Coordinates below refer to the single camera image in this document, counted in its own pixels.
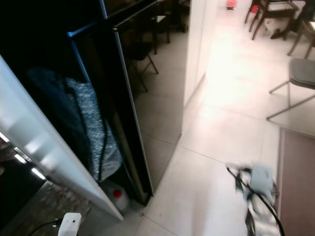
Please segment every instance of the electrical cord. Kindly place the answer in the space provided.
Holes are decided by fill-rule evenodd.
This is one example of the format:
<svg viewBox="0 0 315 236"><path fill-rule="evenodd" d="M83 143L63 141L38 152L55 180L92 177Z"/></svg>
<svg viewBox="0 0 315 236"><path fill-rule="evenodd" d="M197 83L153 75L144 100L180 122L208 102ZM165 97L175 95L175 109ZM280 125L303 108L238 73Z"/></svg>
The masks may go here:
<svg viewBox="0 0 315 236"><path fill-rule="evenodd" d="M63 219L60 218L60 219L56 219L56 220L41 224L40 226L35 228L32 232L30 232L28 236L33 235L36 231L38 231L39 229L43 228L46 225L53 225L53 227L59 227L61 225L62 221L63 221Z"/></svg>
<svg viewBox="0 0 315 236"><path fill-rule="evenodd" d="M284 233L284 229L282 227L282 224L281 224L281 221L279 220L278 216L276 215L275 211L271 208L271 206L265 201L265 199L262 197L261 194L257 193L255 190L253 190L249 184L245 184L243 182L243 180L239 177L237 177L231 170L229 167L226 167L227 171L229 171L229 173L237 180L239 181L240 183L242 183L246 188L248 188L250 190L251 193L257 195L259 197L259 199L262 200L262 202L266 205L266 207L268 208L268 210L270 210L271 214L273 215L273 217L275 218L278 226L279 226L279 229L280 229L280 233L281 233L281 236L285 236L285 233Z"/></svg>

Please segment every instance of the white plug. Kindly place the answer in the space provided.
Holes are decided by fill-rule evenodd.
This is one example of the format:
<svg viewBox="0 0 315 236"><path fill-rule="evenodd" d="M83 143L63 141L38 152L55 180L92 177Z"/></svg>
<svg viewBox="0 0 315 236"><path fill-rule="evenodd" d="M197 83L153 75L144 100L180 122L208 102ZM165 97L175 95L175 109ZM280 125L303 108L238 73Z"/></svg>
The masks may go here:
<svg viewBox="0 0 315 236"><path fill-rule="evenodd" d="M81 218L80 213L66 213L60 225L58 236L76 236L80 227Z"/></svg>

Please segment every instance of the red object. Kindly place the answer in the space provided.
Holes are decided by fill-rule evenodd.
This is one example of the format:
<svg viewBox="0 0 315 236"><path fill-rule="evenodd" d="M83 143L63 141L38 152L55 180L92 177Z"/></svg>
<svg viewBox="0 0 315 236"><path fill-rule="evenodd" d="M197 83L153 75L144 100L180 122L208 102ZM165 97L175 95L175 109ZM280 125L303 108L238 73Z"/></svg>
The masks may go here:
<svg viewBox="0 0 315 236"><path fill-rule="evenodd" d="M226 8L234 9L236 5L236 0L227 0Z"/></svg>
<svg viewBox="0 0 315 236"><path fill-rule="evenodd" d="M123 193L120 190L116 189L114 191L114 198L120 198L122 195Z"/></svg>
<svg viewBox="0 0 315 236"><path fill-rule="evenodd" d="M252 13L256 13L258 9L259 9L258 5L252 6Z"/></svg>

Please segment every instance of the white wall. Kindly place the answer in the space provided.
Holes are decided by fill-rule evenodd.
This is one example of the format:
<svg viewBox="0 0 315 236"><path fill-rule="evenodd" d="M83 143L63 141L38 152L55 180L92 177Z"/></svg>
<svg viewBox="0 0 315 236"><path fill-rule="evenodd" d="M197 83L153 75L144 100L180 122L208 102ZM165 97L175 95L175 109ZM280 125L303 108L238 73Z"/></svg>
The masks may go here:
<svg viewBox="0 0 315 236"><path fill-rule="evenodd" d="M207 70L218 0L191 0L184 105Z"/></svg>
<svg viewBox="0 0 315 236"><path fill-rule="evenodd" d="M51 177L123 220L0 57L0 130Z"/></svg>

